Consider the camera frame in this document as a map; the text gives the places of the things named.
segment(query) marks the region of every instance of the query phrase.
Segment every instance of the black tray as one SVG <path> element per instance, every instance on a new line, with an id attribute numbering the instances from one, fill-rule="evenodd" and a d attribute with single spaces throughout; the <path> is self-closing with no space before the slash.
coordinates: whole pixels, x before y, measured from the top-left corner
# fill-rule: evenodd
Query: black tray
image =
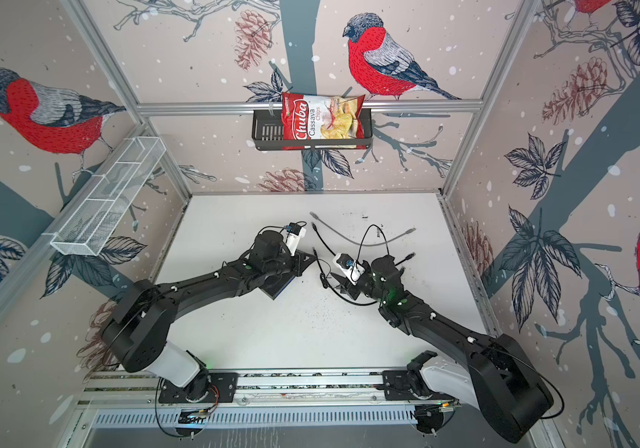
<path id="1" fill-rule="evenodd" d="M 253 141 L 257 150 L 282 150 L 283 147 L 298 147 L 298 149 L 347 149 L 363 150 L 372 147 L 372 114 L 369 109 L 361 109 L 360 124 L 366 135 L 365 139 L 310 139 L 283 140 L 283 121 L 280 111 L 253 111 Z M 363 146 L 364 148 L 340 148 L 340 146 Z"/>

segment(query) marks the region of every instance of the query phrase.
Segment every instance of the wallpaper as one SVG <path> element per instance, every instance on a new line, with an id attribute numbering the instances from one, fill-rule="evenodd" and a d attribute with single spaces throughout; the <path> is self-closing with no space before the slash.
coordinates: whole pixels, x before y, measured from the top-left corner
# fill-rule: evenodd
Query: wallpaper
<path id="1" fill-rule="evenodd" d="M 293 93 L 478 98 L 518 2 L 89 0 L 86 4 L 140 101 L 183 103 L 246 101 L 252 96 L 247 86 L 269 83 L 275 69 Z M 375 67 L 362 65 L 352 71 L 353 58 L 378 49 L 385 34 L 387 45 L 366 57 Z M 387 69 L 396 59 L 400 66 Z M 422 72 L 419 78 L 409 76 Z M 407 84 L 379 90 L 378 77 L 383 75 Z M 412 90 L 416 85 L 424 88 Z"/>
<path id="2" fill-rule="evenodd" d="M 0 283 L 133 126 L 56 1 L 0 1 Z M 56 442 L 96 331 L 157 271 L 183 201 L 161 168 L 99 256 L 54 255 L 0 325 L 0 447 Z"/>
<path id="3" fill-rule="evenodd" d="M 302 151 L 256 150 L 251 115 L 152 122 L 191 191 L 204 193 L 438 189 L 470 119 L 469 113 L 376 114 L 371 149 Z"/>
<path id="4" fill-rule="evenodd" d="M 566 445 L 640 447 L 640 0 L 545 0 L 451 202 Z"/>

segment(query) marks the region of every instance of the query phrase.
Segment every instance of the chips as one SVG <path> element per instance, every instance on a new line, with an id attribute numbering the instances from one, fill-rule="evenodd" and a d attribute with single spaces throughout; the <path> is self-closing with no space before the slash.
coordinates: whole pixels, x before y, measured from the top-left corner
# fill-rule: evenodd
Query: chips
<path id="1" fill-rule="evenodd" d="M 285 140 L 364 139 L 359 120 L 364 95 L 360 97 L 321 97 L 283 94 L 283 134 Z M 327 145 L 316 148 L 357 148 L 364 145 Z M 283 149 L 304 149 L 303 146 Z"/>

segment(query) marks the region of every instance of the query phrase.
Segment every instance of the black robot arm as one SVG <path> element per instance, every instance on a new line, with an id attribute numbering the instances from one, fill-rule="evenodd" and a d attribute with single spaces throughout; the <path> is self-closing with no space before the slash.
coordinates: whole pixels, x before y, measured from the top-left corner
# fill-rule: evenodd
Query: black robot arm
<path id="1" fill-rule="evenodd" d="M 400 280 L 403 270 L 396 268 L 393 256 L 375 259 L 372 265 L 355 263 L 347 254 L 336 257 L 337 266 L 350 274 L 349 278 L 353 278 L 353 273 L 357 278 L 353 284 L 349 278 L 334 274 L 343 289 L 355 300 L 360 294 L 377 300 L 379 313 L 388 324 L 426 340 L 465 368 L 472 379 L 479 409 L 498 434 L 510 442 L 518 442 L 552 407 L 551 393 L 512 337 L 477 333 L 434 311 L 405 291 Z M 420 367 L 430 358 L 431 355 L 425 356 Z M 431 394 L 418 375 L 408 382 L 416 385 L 416 396 Z"/>
<path id="2" fill-rule="evenodd" d="M 205 383 L 205 366 L 167 343 L 168 330 L 194 309 L 256 288 L 274 299 L 300 277 L 315 257 L 296 250 L 304 229 L 295 223 L 284 229 L 286 240 L 278 231 L 263 231 L 249 250 L 212 273 L 175 283 L 136 282 L 102 325 L 101 339 L 128 372 L 148 370 L 193 389 L 189 396 L 204 393 L 198 383 Z"/>

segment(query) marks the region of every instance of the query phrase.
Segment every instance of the wire basket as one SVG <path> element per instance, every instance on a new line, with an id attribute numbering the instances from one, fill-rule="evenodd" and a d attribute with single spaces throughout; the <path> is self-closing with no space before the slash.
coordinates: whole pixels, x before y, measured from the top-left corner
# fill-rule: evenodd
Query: wire basket
<path id="1" fill-rule="evenodd" d="M 158 137 L 135 137 L 79 208 L 64 223 L 51 245 L 64 255 L 98 255 L 118 222 L 146 183 L 166 146 Z"/>

